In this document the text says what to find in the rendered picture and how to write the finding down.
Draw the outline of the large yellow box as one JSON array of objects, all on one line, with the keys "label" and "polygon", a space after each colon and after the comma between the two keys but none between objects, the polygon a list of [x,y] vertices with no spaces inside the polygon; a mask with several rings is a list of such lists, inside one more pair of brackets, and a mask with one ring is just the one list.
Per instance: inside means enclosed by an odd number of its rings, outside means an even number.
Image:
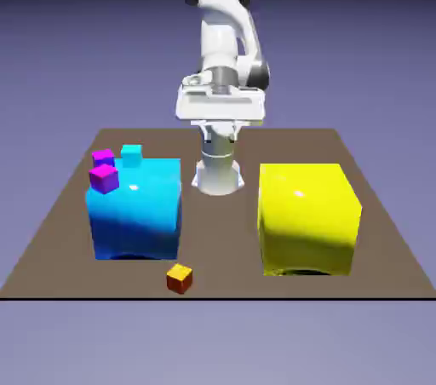
[{"label": "large yellow box", "polygon": [[361,214],[339,164],[261,164],[257,231],[264,274],[348,275]]}]

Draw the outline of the small magenta cube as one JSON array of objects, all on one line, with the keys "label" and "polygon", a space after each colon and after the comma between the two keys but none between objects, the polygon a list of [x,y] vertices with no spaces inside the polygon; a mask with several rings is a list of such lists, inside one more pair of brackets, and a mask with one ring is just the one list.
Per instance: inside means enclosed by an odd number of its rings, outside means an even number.
[{"label": "small magenta cube", "polygon": [[119,188],[118,170],[109,164],[101,164],[89,171],[90,186],[99,193],[107,194]]},{"label": "small magenta cube", "polygon": [[92,152],[93,166],[98,167],[103,164],[115,165],[115,157],[110,148]]}]

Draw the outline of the small orange cube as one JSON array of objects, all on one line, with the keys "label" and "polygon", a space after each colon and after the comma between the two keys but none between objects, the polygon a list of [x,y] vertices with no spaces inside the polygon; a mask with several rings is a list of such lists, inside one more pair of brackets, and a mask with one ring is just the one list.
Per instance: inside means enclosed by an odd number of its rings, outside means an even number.
[{"label": "small orange cube", "polygon": [[166,273],[167,288],[180,295],[183,295],[191,287],[192,281],[193,270],[180,263],[176,263]]}]

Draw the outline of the large blue box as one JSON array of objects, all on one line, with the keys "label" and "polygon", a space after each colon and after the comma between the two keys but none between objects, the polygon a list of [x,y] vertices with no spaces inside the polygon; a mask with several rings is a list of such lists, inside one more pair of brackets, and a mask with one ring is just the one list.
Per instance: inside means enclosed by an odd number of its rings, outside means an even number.
[{"label": "large blue box", "polygon": [[181,161],[144,158],[136,168],[115,160],[119,188],[86,192],[95,258],[177,258],[181,235]]}]

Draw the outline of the small cyan cube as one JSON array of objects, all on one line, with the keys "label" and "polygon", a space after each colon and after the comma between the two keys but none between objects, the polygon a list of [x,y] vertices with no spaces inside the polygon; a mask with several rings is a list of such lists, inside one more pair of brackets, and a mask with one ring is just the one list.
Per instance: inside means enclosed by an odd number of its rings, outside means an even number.
[{"label": "small cyan cube", "polygon": [[136,168],[142,162],[141,144],[124,144],[121,149],[121,159],[124,168]]}]

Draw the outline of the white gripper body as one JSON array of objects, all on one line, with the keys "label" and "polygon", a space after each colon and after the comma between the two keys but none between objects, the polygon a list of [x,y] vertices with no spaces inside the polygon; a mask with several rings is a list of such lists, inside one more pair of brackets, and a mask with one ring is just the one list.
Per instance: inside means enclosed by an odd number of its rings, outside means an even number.
[{"label": "white gripper body", "polygon": [[175,115],[188,121],[261,122],[265,115],[265,92],[230,86],[230,93],[219,95],[210,85],[181,85]]}]

